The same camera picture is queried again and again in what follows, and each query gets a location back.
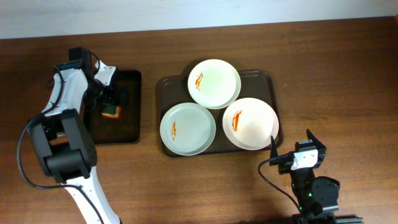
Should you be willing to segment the green and orange sponge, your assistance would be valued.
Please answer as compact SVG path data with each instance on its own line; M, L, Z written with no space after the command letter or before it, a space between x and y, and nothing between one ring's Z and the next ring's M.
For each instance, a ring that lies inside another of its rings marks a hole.
M102 117L105 118L119 118L121 114L121 107L108 105L105 106L101 112Z

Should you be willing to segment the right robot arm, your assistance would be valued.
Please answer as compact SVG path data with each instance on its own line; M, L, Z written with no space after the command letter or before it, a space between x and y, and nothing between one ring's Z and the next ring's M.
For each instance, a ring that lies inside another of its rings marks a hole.
M326 146L310 130L306 140L296 142L295 150L283 155L278 155L271 140L269 163L278 167L279 174L290 175L300 212L297 223L325 223L338 210L340 183L330 177L316 177L313 171L320 167L325 156Z

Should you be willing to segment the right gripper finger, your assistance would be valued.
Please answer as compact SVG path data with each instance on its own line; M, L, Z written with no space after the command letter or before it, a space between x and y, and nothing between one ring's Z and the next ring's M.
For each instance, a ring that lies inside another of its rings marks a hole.
M274 137L271 136L271 153L270 153L270 159L276 159L278 158L278 152L277 152L277 146L274 140Z
M306 132L308 139L312 140L312 143L319 151L326 151L326 146L321 143L321 141L319 141L309 129L307 129Z

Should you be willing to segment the white plate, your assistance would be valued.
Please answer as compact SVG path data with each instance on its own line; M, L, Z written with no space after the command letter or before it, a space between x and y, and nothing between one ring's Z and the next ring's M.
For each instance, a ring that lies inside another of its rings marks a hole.
M255 151L271 145L279 132L279 119L274 109L257 98L241 98L224 112L223 131L241 149Z
M193 100L205 108L218 110L234 102L241 91L238 71L219 59L204 60L190 72L188 92Z
M194 156L210 147L216 136L216 123L205 107L180 103L163 115L159 132L170 151L179 156Z

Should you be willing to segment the white plate top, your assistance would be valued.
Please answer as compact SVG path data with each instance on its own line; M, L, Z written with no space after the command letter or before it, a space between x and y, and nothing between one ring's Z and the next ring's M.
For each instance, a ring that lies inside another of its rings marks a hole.
M205 108L218 110L234 102L241 91L238 71L219 59L204 60L190 72L188 92L193 100Z

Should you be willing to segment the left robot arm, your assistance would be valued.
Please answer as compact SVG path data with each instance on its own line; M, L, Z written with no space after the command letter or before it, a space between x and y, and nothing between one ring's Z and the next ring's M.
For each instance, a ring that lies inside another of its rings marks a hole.
M120 223L100 185L94 141L80 116L85 98L95 100L108 86L97 80L87 59L54 68L54 86L43 111L27 125L39 164L65 189L87 223Z

